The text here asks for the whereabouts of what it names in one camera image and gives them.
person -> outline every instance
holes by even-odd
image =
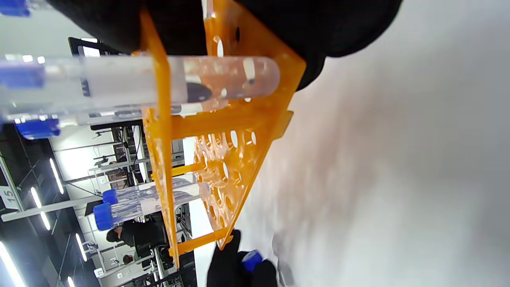
[[[122,257],[122,262],[124,263],[124,265],[128,265],[129,263],[133,262],[133,261],[138,261],[140,260],[140,258],[138,257],[138,254],[133,254],[133,255],[124,255],[124,257]]]
[[[144,244],[153,246],[163,244],[162,229],[156,223],[141,223],[134,220],[125,221],[121,226],[108,231],[106,240],[112,243],[124,241],[130,247]]]

orange plastic panel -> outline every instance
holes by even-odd
[[[196,174],[211,186],[204,205],[213,230],[226,229],[228,235],[272,141],[290,122],[292,112],[287,107],[305,62],[239,4],[215,0],[212,6],[214,13],[205,20],[209,55],[217,55],[221,40],[225,56],[265,56],[280,68],[279,87],[269,97],[230,101],[222,110],[174,120],[173,127],[183,132],[180,136],[198,136],[195,162],[206,168]],[[226,239],[218,241],[220,248]]]

fluorescent light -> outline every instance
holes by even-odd
[[[87,42],[97,43],[97,39],[96,38],[82,38],[82,40],[87,41]]]
[[[19,59],[19,55],[15,55],[15,54],[6,54],[5,55],[5,59],[7,61],[16,61]]]
[[[99,52],[98,49],[83,47],[83,55],[85,57],[100,57],[101,53]]]
[[[78,241],[78,246],[80,247],[80,251],[82,252],[83,261],[87,262],[87,255],[85,254],[85,250],[83,250],[82,240],[78,233],[76,233],[76,241]]]
[[[35,190],[35,188],[33,186],[32,186],[32,188],[30,188],[30,193],[32,194],[32,197],[34,198],[34,202],[35,202],[35,205],[37,205],[37,208],[41,208],[42,207],[41,201],[39,200],[37,191]]]
[[[69,287],[75,287],[74,282],[72,281],[72,278],[69,276],[67,277],[67,283],[69,284]]]
[[[50,230],[52,227],[49,224],[48,217],[46,216],[46,213],[44,211],[41,211],[41,218],[42,222],[44,223],[44,227],[46,227],[46,230]]]
[[[0,257],[2,257],[2,261],[4,262],[4,265],[7,268],[9,275],[11,275],[11,279],[14,282],[14,286],[25,287],[25,283],[23,283],[23,279],[19,275],[18,270],[16,269],[16,266],[14,265],[14,262],[11,259],[11,256],[9,255],[9,252],[7,252],[7,249],[5,248],[4,244],[1,241],[0,241]]]
[[[60,193],[64,194],[64,188],[62,187],[62,183],[60,182],[59,174],[57,173],[57,168],[55,167],[55,163],[53,162],[53,159],[49,159],[49,163],[52,166],[53,175],[55,176],[55,180],[57,181],[57,185],[59,187]]]
[[[34,57],[32,57],[32,55],[23,55],[21,58],[25,63],[32,62],[34,60]]]

ceiling light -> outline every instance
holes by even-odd
[[[34,57],[32,57],[32,55],[23,55],[21,58],[25,63],[32,62],[34,60]]]
[[[78,241],[78,246],[80,247],[80,251],[82,252],[83,261],[87,262],[87,255],[85,254],[85,250],[83,249],[82,240],[78,233],[76,233],[76,241]]]
[[[7,252],[7,249],[5,248],[5,246],[2,242],[0,242],[0,257],[2,258],[2,261],[4,262],[4,265],[7,268],[9,275],[11,275],[11,279],[14,282],[14,286],[15,287],[25,287],[25,283],[23,283],[23,279],[19,275],[19,272],[16,269],[16,266],[14,265],[14,262],[12,261],[11,256],[9,255],[9,252]]]
[[[55,176],[55,180],[57,181],[59,191],[61,194],[64,194],[64,188],[62,187],[62,183],[60,182],[59,174],[57,173],[57,168],[55,167],[55,163],[53,162],[52,158],[49,159],[49,164],[52,166],[53,175]]]
[[[67,283],[69,284],[69,287],[74,287],[74,282],[70,276],[67,277]]]
[[[97,39],[96,38],[82,38],[82,40],[87,41],[87,42],[97,43]]]
[[[37,191],[35,190],[35,188],[33,186],[32,186],[32,188],[30,188],[30,193],[32,194],[32,197],[34,198],[34,202],[35,202],[35,205],[37,205],[37,208],[41,208],[42,207],[41,201],[39,200]]]
[[[46,230],[50,230],[52,227],[49,224],[48,217],[46,216],[46,213],[44,211],[41,211],[41,218],[42,222],[44,223],[44,227],[46,227]]]

laboratory workstation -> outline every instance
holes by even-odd
[[[510,2],[0,0],[0,287],[507,287]]]

